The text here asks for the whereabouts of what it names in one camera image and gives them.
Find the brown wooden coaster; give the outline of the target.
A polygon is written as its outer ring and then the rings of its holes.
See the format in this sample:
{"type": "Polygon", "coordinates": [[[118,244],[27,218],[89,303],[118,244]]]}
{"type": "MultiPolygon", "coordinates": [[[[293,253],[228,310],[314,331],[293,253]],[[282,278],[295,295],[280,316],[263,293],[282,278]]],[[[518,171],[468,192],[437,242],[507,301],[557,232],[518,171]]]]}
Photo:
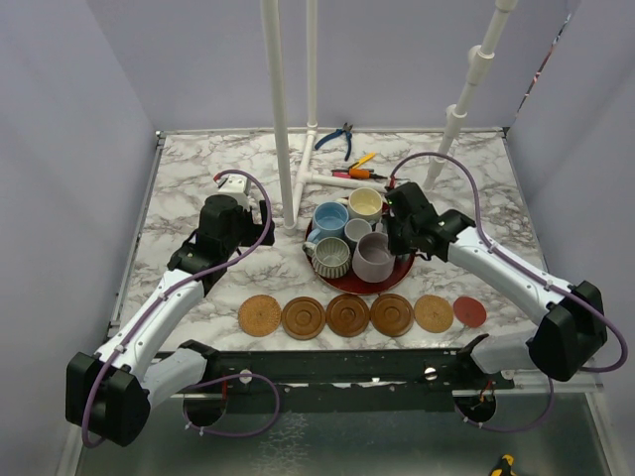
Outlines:
{"type": "Polygon", "coordinates": [[[324,307],[312,297],[296,297],[283,308],[282,324],[286,333],[294,339],[313,339],[325,327],[324,307]]]}
{"type": "Polygon", "coordinates": [[[326,323],[341,337],[355,337],[366,330],[370,321],[370,308],[358,296],[343,294],[330,301],[326,308],[326,323]]]}
{"type": "Polygon", "coordinates": [[[412,328],[415,320],[414,310],[404,297],[384,294],[373,301],[370,320],[380,333],[389,337],[400,337],[412,328]]]}

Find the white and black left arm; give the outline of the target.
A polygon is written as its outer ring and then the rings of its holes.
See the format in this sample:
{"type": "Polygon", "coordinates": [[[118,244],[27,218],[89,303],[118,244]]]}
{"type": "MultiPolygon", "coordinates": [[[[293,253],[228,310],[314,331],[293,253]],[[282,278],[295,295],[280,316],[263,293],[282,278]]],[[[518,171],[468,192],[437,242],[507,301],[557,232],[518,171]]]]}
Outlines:
{"type": "Polygon", "coordinates": [[[85,447],[104,441],[125,447],[150,412],[181,390],[204,392],[237,378],[222,375],[216,350],[196,341],[169,357],[155,356],[176,325],[199,304],[226,270],[259,246],[275,242],[271,201],[255,222],[244,196],[208,197],[198,227],[171,257],[159,284],[132,319],[91,354],[76,353],[65,370],[65,418],[80,429],[85,447]]]}

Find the lilac mug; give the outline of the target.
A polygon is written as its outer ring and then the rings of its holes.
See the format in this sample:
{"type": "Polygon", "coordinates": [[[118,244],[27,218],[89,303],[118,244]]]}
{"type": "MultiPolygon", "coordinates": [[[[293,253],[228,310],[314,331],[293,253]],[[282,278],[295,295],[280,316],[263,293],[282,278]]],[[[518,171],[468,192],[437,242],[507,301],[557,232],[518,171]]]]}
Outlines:
{"type": "Polygon", "coordinates": [[[358,241],[351,266],[360,280],[378,284],[391,276],[395,261],[396,257],[388,248],[388,235],[382,232],[371,232],[358,241]]]}

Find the thin red round coaster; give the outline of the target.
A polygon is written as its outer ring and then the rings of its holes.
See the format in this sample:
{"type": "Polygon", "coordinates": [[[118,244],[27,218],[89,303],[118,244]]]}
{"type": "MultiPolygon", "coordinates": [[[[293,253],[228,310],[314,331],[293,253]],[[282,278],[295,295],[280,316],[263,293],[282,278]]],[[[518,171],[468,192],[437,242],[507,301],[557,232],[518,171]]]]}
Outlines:
{"type": "Polygon", "coordinates": [[[452,308],[455,317],[471,328],[480,327],[487,318],[487,312],[483,304],[472,297],[458,297],[452,308]]]}

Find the woven rattan coaster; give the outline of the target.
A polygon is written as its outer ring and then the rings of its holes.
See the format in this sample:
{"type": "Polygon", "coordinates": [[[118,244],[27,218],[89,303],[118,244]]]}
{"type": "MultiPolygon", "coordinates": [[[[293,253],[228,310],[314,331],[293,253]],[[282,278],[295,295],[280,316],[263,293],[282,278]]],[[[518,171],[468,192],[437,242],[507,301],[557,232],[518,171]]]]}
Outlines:
{"type": "Polygon", "coordinates": [[[238,310],[240,328],[248,335],[264,337],[280,325],[282,309],[270,296],[256,295],[248,298],[238,310]]]}
{"type": "Polygon", "coordinates": [[[450,303],[443,297],[425,295],[414,306],[417,323],[427,332],[443,333],[453,323],[453,311],[450,303]]]}

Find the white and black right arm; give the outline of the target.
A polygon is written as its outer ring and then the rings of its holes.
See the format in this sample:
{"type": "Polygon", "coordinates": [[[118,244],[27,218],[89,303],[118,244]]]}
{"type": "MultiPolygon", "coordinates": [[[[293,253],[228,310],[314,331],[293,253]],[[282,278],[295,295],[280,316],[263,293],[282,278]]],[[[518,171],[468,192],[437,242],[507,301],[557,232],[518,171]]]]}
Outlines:
{"type": "Polygon", "coordinates": [[[479,336],[455,364],[457,379],[477,388],[491,374],[537,369],[566,382],[607,340],[599,289],[582,282],[572,286],[508,253],[480,232],[464,213],[437,213],[414,182],[386,194],[389,250],[394,255],[421,252],[458,266],[504,295],[535,324],[535,329],[501,336],[479,336]]]}

